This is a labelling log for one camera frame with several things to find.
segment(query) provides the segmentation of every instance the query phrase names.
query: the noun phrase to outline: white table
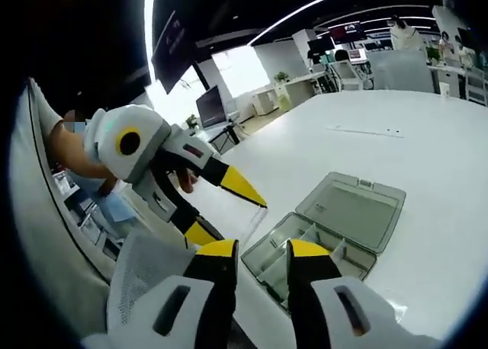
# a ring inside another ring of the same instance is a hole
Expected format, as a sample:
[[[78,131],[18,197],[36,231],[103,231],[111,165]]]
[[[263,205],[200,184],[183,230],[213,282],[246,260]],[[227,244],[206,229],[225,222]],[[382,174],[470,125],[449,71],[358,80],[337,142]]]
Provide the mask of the white table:
[[[452,66],[428,66],[430,69],[435,71],[444,71],[454,73],[456,75],[466,76],[466,70],[460,69],[459,67],[452,67]]]
[[[230,123],[222,123],[206,130],[198,130],[195,133],[195,137],[201,139],[204,142],[212,142],[218,136],[220,136],[224,130],[230,125]]]
[[[400,219],[365,283],[408,306],[405,328],[444,338],[487,273],[487,140],[488,109],[467,101],[411,91],[317,95],[223,156],[269,207],[239,251],[268,233],[331,171],[402,189]],[[205,198],[204,189],[198,192]],[[221,231],[232,228],[211,222]],[[295,347],[290,319],[242,262],[236,295],[235,318],[257,347]]]
[[[266,115],[271,113],[278,106],[278,97],[274,88],[265,88],[255,91],[252,95],[252,104],[256,113]]]
[[[293,78],[289,82],[276,84],[274,90],[276,91],[278,98],[280,96],[285,96],[290,101],[290,106],[292,108],[297,107],[316,95],[311,82],[324,75],[325,72],[318,72]]]

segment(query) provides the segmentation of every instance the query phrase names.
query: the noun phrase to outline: human arm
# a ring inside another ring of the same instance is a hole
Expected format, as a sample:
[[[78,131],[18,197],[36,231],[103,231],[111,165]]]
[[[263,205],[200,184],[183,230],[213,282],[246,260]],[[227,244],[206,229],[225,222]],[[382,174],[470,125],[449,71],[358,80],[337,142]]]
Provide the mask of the human arm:
[[[114,178],[108,168],[90,160],[79,134],[67,131],[60,121],[51,130],[47,145],[54,158],[64,167],[85,178]]]

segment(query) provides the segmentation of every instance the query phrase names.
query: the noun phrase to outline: chair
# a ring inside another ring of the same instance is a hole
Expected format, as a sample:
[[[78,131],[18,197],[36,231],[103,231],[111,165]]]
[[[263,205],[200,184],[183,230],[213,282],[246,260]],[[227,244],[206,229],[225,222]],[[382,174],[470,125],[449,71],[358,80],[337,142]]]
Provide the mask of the chair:
[[[363,78],[347,59],[344,61],[332,62],[330,65],[341,82],[340,91],[364,90],[364,87],[368,86],[368,83],[371,80],[368,77]]]
[[[487,88],[483,71],[466,68],[466,99],[479,105],[488,107],[486,102]]]

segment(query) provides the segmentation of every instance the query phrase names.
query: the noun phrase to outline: computer monitor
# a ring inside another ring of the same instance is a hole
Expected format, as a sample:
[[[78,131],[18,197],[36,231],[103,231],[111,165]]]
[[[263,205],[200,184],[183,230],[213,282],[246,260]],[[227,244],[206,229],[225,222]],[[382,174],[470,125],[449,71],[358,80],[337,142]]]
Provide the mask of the computer monitor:
[[[217,86],[211,88],[197,99],[197,108],[203,128],[226,121],[226,111]]]
[[[334,43],[332,42],[332,39],[329,35],[323,35],[319,39],[311,40],[310,42],[308,42],[308,46],[314,54],[317,54],[319,56],[322,56],[328,50],[334,49]]]
[[[361,52],[359,50],[348,50],[349,59],[361,58]]]
[[[478,40],[473,35],[473,32],[466,29],[461,29],[460,27],[457,29],[459,32],[459,37],[463,41],[463,45],[466,48],[470,48],[472,50],[480,50],[480,46],[478,44]]]
[[[380,40],[380,43],[381,43],[381,46],[383,48],[385,48],[385,47],[393,48],[393,43],[392,43],[391,39]]]
[[[158,11],[158,15],[166,16],[166,24],[156,42],[152,63],[166,94],[170,93],[196,58],[197,47],[191,38],[191,30],[181,20],[180,14],[169,6]]]
[[[376,43],[365,43],[364,48],[366,48],[367,50],[377,50],[378,46],[376,45]]]
[[[352,43],[359,40],[366,40],[366,33],[362,30],[361,24],[352,23],[329,29],[330,36],[335,44]]]

